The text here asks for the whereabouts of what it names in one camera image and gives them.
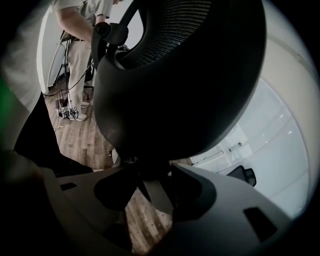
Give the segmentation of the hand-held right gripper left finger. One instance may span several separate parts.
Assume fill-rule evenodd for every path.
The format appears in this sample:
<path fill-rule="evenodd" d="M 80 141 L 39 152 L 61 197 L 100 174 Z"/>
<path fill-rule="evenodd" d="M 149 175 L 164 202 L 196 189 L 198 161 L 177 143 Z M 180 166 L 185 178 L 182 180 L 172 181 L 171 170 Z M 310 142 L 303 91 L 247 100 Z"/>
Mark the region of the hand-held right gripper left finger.
<path fill-rule="evenodd" d="M 130 256 L 125 207 L 134 164 L 56 178 L 14 151 L 2 153 L 2 252 L 15 256 Z"/>

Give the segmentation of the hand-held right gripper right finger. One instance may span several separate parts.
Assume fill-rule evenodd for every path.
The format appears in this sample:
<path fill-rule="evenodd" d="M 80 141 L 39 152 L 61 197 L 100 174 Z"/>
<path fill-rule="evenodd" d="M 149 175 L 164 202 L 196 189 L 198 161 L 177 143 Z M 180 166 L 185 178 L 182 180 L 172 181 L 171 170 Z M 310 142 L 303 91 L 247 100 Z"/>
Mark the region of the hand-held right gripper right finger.
<path fill-rule="evenodd" d="M 185 164 L 142 162 L 151 204 L 172 227 L 151 256 L 246 256 L 258 252 L 290 218 L 252 185 Z"/>

